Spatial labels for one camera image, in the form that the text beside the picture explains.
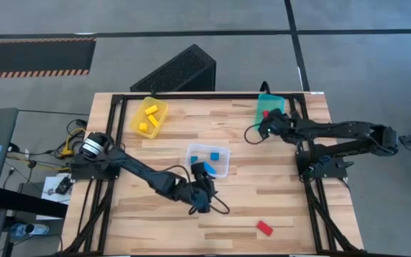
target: wooden tabletop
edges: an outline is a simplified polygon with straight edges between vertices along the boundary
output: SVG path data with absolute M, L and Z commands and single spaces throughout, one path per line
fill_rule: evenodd
M 88 132 L 106 130 L 111 97 L 111 93 L 95 95 Z M 330 121 L 324 94 L 305 93 L 305 98 L 310 119 Z M 295 147 L 274 136 L 255 146 L 243 138 L 244 130 L 254 123 L 257 100 L 164 101 L 169 105 L 168 117 L 155 139 L 142 138 L 129 128 L 128 121 L 141 100 L 128 101 L 122 139 L 126 153 L 162 170 L 184 165 L 186 149 L 192 143 L 229 149 L 229 174 L 215 180 L 215 189 L 229 205 L 230 214 L 212 211 L 189 216 L 190 206 L 160 197 L 145 181 L 122 170 L 112 199 L 105 254 L 314 253 L 305 191 L 295 166 Z M 289 110 L 288 101 L 285 110 Z M 258 139 L 253 130 L 248 137 Z M 334 144 L 335 140 L 317 142 Z M 182 170 L 174 172 L 184 176 Z M 332 219 L 351 243 L 362 248 L 349 191 L 337 179 L 323 181 Z M 63 229 L 65 246 L 76 237 L 87 185 L 88 181 L 79 181 L 73 186 Z M 91 188 L 83 224 L 88 220 L 94 185 Z M 212 204 L 222 208 L 215 200 Z M 256 228 L 258 221 L 274 229 L 272 236 Z M 100 224 L 101 220 L 94 230 L 92 249 L 97 247 Z M 319 224 L 323 248 L 327 248 L 321 218 Z

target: table leg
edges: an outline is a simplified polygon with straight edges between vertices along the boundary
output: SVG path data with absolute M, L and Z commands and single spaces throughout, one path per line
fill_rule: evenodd
M 68 206 L 0 188 L 0 208 L 64 218 Z

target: clear plastic container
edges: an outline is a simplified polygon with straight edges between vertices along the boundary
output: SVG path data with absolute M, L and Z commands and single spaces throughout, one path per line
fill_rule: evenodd
M 152 115 L 158 121 L 158 125 L 154 126 L 146 115 L 145 110 L 149 107 L 156 105 L 158 110 L 153 113 Z M 168 115 L 168 104 L 163 101 L 159 101 L 158 99 L 154 99 L 153 97 L 147 96 L 143 99 L 142 104 L 139 106 L 139 109 L 136 112 L 136 115 L 131 119 L 129 122 L 129 127 L 141 136 L 145 136 L 146 138 L 153 139 L 156 137 L 158 132 L 161 129 L 161 125 L 163 124 L 164 120 Z M 139 130 L 139 124 L 145 123 L 147 124 L 147 132 L 142 132 Z
M 279 108 L 282 113 L 285 108 L 285 99 L 282 96 L 274 96 L 270 94 L 260 94 L 258 96 L 258 107 L 256 109 L 255 124 L 261 123 L 264 119 L 264 111 L 272 111 Z
M 212 161 L 210 158 L 211 153 L 219 153 L 220 158 L 218 161 Z M 223 147 L 205 146 L 200 144 L 191 144 L 186 151 L 185 166 L 191 166 L 191 156 L 197 156 L 198 159 L 194 163 L 207 162 L 214 170 L 215 173 L 209 173 L 209 175 L 216 178 L 224 178 L 228 175 L 230 151 Z

